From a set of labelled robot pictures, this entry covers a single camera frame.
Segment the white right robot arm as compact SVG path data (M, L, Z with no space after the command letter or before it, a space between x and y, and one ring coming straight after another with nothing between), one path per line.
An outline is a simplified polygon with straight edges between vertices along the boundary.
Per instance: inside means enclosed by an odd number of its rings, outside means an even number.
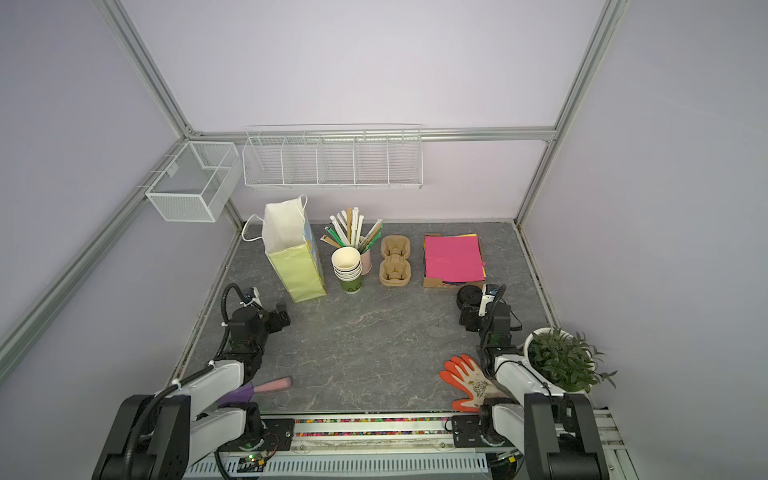
M608 462L588 397L611 380L595 366L596 350L580 335L554 328L512 341L522 324L504 300L505 286L462 286L459 323L479 336L476 358L454 356L441 378L466 394L453 407L478 416L476 433L453 421L460 444L499 449L496 479L607 479Z

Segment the green white paper bag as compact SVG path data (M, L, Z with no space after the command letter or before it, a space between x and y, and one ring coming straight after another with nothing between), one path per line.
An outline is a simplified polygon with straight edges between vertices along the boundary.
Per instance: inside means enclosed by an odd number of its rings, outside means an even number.
M327 295L317 242L306 215L307 196L268 203L264 213L248 217L244 242L261 241L265 254L295 303Z

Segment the paper cups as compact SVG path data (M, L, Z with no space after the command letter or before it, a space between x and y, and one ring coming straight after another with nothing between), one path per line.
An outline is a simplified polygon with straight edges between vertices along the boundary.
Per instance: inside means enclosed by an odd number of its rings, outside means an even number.
M331 263L342 290L348 294L357 293L362 287L362 260L358 250L354 247L339 248L332 254Z

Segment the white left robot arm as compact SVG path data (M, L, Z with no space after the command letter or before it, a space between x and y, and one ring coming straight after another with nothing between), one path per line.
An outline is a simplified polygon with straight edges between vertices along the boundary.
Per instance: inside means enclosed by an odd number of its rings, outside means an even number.
M256 290L246 293L230 283L222 291L220 309L224 335L213 359L157 393L124 400L93 478L181 479L207 456L228 478L221 450L229 443L250 454L251 471L289 450L292 425L262 418L253 399L260 390L252 383L269 336L291 323L287 307L278 302L268 310Z

